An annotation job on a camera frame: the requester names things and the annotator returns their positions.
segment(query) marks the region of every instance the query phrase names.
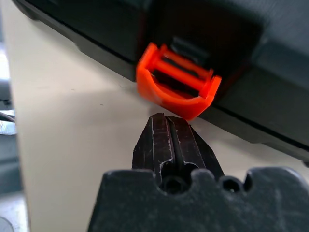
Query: orange plastic clip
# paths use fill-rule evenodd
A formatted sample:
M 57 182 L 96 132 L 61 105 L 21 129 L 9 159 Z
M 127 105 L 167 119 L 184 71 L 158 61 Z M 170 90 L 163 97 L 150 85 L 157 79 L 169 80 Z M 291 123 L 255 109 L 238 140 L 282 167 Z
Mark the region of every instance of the orange plastic clip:
M 180 69 L 163 59 L 167 58 L 183 67 L 194 71 L 198 77 Z M 198 91 L 193 97 L 186 92 L 175 90 L 173 86 L 160 83 L 152 72 L 158 70 L 178 82 Z M 136 78 L 139 93 L 146 99 L 172 111 L 186 120 L 200 115 L 212 103 L 221 82 L 221 77 L 214 76 L 213 70 L 205 70 L 192 61 L 182 58 L 168 50 L 166 45 L 160 49 L 150 43 L 137 65 Z

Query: case latch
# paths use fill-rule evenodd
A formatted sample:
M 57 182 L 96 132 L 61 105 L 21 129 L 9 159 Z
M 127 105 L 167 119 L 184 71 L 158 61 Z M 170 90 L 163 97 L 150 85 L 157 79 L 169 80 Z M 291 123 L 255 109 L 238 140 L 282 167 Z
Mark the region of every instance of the case latch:
M 137 65 L 139 93 L 186 120 L 200 115 L 212 103 L 221 82 L 213 70 L 150 43 Z

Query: black tool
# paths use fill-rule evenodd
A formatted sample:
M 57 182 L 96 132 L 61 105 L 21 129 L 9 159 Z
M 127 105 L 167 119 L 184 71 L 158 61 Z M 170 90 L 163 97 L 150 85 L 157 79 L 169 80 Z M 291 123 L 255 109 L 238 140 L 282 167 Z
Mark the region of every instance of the black tool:
M 103 176 L 88 232 L 305 232 L 309 188 L 288 168 L 254 168 L 241 183 L 183 119 L 156 114 L 133 170 Z

